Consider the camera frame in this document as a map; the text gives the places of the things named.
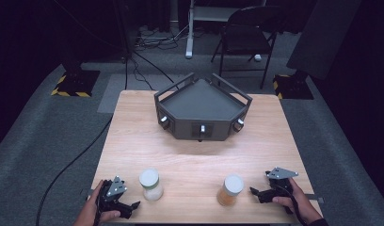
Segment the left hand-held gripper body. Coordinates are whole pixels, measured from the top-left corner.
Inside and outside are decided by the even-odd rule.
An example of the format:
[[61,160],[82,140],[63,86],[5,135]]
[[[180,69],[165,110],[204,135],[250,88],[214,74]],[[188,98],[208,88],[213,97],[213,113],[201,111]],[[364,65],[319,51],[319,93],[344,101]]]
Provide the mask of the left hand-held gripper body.
[[119,201],[125,191],[126,187],[119,176],[116,176],[113,180],[104,180],[97,198],[98,209],[101,212],[112,210],[129,212],[130,206]]

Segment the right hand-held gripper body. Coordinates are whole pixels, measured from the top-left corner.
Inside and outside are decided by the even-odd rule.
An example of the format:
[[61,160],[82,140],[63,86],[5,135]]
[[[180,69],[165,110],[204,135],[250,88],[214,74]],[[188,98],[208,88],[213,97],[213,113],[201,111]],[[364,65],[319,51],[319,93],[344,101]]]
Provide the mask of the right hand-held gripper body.
[[269,200],[274,197],[290,197],[292,195],[293,188],[289,179],[298,176],[296,171],[275,167],[266,176],[271,187]]

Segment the white powder jar green band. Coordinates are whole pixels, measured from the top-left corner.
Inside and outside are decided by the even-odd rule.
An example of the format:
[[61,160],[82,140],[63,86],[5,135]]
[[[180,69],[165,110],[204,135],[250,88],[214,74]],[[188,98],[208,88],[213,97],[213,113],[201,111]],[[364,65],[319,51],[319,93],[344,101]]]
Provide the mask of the white powder jar green band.
[[160,184],[156,169],[144,169],[139,175],[139,183],[143,187],[143,195],[147,201],[158,201],[162,197],[164,188]]

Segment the orange powder jar white lid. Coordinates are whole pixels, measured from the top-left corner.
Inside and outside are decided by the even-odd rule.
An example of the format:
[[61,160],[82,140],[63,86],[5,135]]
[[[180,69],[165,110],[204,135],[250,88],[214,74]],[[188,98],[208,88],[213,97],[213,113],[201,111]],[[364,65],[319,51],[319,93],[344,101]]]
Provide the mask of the orange powder jar white lid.
[[230,174],[224,179],[222,187],[217,192],[217,201],[221,205],[232,206],[243,189],[243,179],[237,174]]

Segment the dark grey corner rack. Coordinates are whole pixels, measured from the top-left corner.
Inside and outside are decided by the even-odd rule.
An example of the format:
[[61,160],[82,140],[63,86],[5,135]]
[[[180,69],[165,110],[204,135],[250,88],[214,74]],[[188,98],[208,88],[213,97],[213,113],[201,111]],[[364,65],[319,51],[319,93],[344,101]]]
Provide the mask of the dark grey corner rack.
[[[153,95],[158,123],[177,139],[226,140],[245,125],[252,98],[213,73],[198,77],[190,73]],[[205,133],[200,126],[205,125]]]

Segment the person's right hand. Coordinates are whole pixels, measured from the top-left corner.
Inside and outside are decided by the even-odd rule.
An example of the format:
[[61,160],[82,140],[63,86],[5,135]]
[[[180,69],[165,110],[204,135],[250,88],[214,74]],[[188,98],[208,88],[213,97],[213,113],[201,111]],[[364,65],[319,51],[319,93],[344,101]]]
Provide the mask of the person's right hand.
[[289,182],[293,189],[293,196],[296,200],[297,207],[294,207],[294,203],[291,198],[288,197],[274,197],[272,202],[288,207],[293,213],[300,216],[303,222],[307,225],[314,223],[315,221],[322,219],[323,217],[312,206],[309,199],[306,197],[303,190],[297,185],[293,178],[289,179]]

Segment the person's left hand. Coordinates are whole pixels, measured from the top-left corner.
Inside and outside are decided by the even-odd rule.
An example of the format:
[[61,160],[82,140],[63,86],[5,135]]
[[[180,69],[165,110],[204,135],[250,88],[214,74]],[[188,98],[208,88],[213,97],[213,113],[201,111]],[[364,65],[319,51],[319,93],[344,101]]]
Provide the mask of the person's left hand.
[[[95,217],[97,213],[97,206],[95,202],[98,198],[99,191],[103,183],[104,181],[101,180],[99,184],[97,184],[91,196],[82,207],[80,213],[78,214],[72,226],[94,226]],[[104,222],[107,222],[119,217],[120,217],[120,211],[112,210],[112,211],[102,212],[100,215],[98,224],[102,224]]]

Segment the light grey floor mat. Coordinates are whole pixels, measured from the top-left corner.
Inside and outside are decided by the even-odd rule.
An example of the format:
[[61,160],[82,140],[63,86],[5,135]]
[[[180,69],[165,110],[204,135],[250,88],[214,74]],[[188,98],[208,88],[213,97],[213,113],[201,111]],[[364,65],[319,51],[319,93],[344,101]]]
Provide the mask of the light grey floor mat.
[[132,73],[129,73],[128,76],[119,73],[112,74],[97,112],[113,113],[123,90],[160,90],[182,78],[184,78],[184,74],[144,74],[143,76]]

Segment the black yellow striped base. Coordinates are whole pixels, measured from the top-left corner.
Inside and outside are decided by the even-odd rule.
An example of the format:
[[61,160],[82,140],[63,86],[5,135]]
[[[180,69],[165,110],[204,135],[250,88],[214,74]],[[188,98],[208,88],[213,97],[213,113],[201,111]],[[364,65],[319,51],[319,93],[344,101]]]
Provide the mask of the black yellow striped base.
[[279,99],[312,100],[312,92],[305,80],[298,81],[292,75],[276,74],[273,78],[275,95]]
[[91,97],[99,74],[99,71],[64,72],[51,94],[67,97]]

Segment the black stand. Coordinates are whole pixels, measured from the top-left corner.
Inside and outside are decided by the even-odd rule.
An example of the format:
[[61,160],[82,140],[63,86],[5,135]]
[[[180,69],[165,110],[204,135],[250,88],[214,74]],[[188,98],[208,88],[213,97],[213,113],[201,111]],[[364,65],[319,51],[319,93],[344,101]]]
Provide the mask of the black stand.
[[128,6],[128,0],[113,0],[115,16],[120,32],[121,60],[125,65],[124,73],[124,89],[128,88],[128,61],[132,58],[132,39],[130,32],[132,31],[131,14]]

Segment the black folding chair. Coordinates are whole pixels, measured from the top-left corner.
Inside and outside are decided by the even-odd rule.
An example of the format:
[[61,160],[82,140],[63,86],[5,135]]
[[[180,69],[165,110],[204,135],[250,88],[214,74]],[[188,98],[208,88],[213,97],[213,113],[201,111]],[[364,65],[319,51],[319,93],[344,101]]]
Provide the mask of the black folding chair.
[[[251,6],[233,13],[220,29],[220,41],[211,58],[220,55],[218,75],[224,72],[262,72],[260,88],[264,86],[276,38],[282,24],[281,9],[278,6]],[[266,62],[259,69],[228,69],[224,67],[224,56],[266,56]]]

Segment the grey tilted panel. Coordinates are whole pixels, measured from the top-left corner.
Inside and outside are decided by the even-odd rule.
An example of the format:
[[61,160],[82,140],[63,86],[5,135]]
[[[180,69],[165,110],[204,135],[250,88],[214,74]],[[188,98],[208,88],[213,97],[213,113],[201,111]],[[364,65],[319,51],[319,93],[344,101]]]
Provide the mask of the grey tilted panel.
[[295,80],[325,79],[354,20],[361,0],[318,0],[287,67]]

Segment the white desk frame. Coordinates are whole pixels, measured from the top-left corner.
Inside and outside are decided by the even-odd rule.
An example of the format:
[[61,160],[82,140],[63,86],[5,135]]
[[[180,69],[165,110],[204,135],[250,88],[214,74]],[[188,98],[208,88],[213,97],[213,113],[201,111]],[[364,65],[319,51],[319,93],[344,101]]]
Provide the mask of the white desk frame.
[[196,6],[195,0],[190,0],[188,11],[188,34],[185,48],[185,58],[191,59],[194,46],[194,22],[227,22],[237,8],[219,8]]

